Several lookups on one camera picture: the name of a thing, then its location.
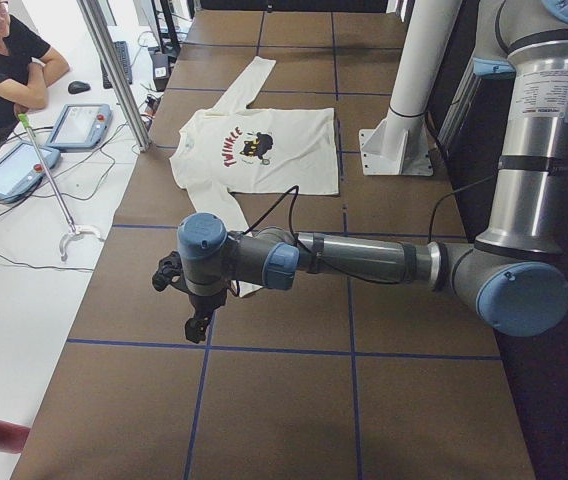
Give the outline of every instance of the keyboard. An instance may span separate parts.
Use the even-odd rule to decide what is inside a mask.
[[[128,47],[126,46],[126,42],[113,42],[113,46],[115,47],[115,53],[117,54],[117,58],[124,69],[124,74],[126,75],[126,79],[130,85],[133,83],[133,71],[131,69],[131,59],[128,56]],[[113,84],[109,80],[104,64],[101,61],[100,66],[102,67],[102,86],[104,88],[113,88]]]

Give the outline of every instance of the white table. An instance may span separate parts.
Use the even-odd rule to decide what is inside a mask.
[[[113,40],[127,40],[131,60],[138,50],[139,33],[111,30]],[[152,65],[148,53],[140,52],[133,65],[131,86],[136,102],[141,103],[147,90],[141,85],[152,84]],[[108,103],[113,120],[107,138],[124,116],[113,90],[102,88],[99,60],[88,37],[67,55],[71,72],[49,88],[49,106],[29,113],[33,128],[52,126],[67,103]],[[73,80],[86,81],[91,90],[70,95],[67,85]],[[44,141],[48,132],[38,139]],[[7,151],[14,143],[2,148]],[[98,152],[86,162],[87,153],[63,153],[54,174],[74,166],[57,177],[63,193],[78,197],[89,196],[100,176],[114,162],[106,180],[88,201],[65,197],[76,223],[98,227],[103,236],[109,233],[113,213],[119,205],[133,171],[138,148],[128,128],[124,126],[116,138],[104,147],[114,161]],[[36,195],[51,195],[50,185],[44,182]],[[0,213],[7,206],[0,205]],[[0,253],[18,262],[32,265],[55,265],[92,269],[103,243],[93,236],[69,244],[68,260],[60,260],[58,244],[68,231],[62,210],[55,197],[31,197],[23,204],[0,217]],[[78,271],[33,270],[10,266],[0,259],[0,419],[30,426],[35,418],[70,326],[90,280],[90,273]],[[0,453],[0,480],[10,477],[18,455]]]

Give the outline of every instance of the computer mouse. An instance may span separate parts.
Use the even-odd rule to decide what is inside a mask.
[[[90,90],[91,86],[86,82],[80,82],[79,80],[75,80],[68,84],[68,93],[71,95],[75,95],[76,93],[86,92]]]

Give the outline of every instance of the tablet device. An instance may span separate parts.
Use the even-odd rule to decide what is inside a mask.
[[[64,105],[45,146],[61,151],[92,150],[104,138],[111,115],[106,103]]]
[[[60,152],[40,146],[44,161],[53,168],[60,159]],[[0,158],[0,202],[11,203],[22,198],[45,175],[37,152],[31,143],[20,142]]]

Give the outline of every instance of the robotic arm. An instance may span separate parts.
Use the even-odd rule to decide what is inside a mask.
[[[293,236],[278,228],[251,237],[196,213],[180,224],[177,251],[153,276],[158,291],[171,285],[189,295],[195,314],[187,339],[206,338],[232,281],[287,290],[297,270],[421,282],[457,296],[508,335],[537,335],[560,322],[568,282],[547,262],[561,254],[552,232],[568,171],[568,0],[484,0],[474,58],[479,75],[517,75],[489,226],[474,245]]]

